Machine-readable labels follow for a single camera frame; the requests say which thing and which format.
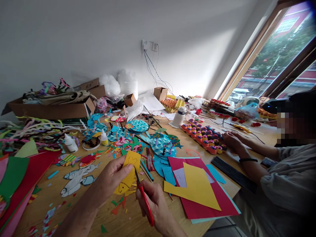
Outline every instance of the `bracelet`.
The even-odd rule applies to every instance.
[[[254,159],[254,158],[245,158],[245,159],[240,159],[239,162],[242,163],[244,161],[255,161],[255,162],[258,162],[257,159]]]

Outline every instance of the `scissors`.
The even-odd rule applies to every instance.
[[[155,224],[154,217],[153,217],[153,215],[152,215],[152,212],[151,212],[151,209],[150,209],[148,200],[147,200],[147,198],[146,198],[144,188],[143,188],[143,186],[141,186],[141,182],[139,181],[139,177],[138,177],[136,168],[135,168],[135,174],[136,174],[136,178],[137,178],[137,181],[136,181],[136,183],[137,183],[137,188],[140,190],[140,192],[141,192],[141,194],[142,194],[142,198],[144,199],[144,202],[145,202],[145,205],[146,205],[146,208],[147,208],[147,211],[148,211],[147,219],[148,219],[148,221],[149,221],[150,226],[154,226],[154,224]]]

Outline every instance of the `window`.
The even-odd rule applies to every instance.
[[[282,21],[279,27],[276,29],[276,33],[289,31],[298,19],[299,17]]]

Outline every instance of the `marker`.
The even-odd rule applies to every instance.
[[[55,174],[57,174],[59,171],[55,171],[54,173],[52,173],[50,176],[48,176],[47,179],[51,179],[52,177],[54,177]]]

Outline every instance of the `sleeve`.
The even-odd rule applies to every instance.
[[[316,170],[290,175],[272,173],[261,178],[261,186],[270,201],[299,215],[308,213],[308,206],[315,198]]]

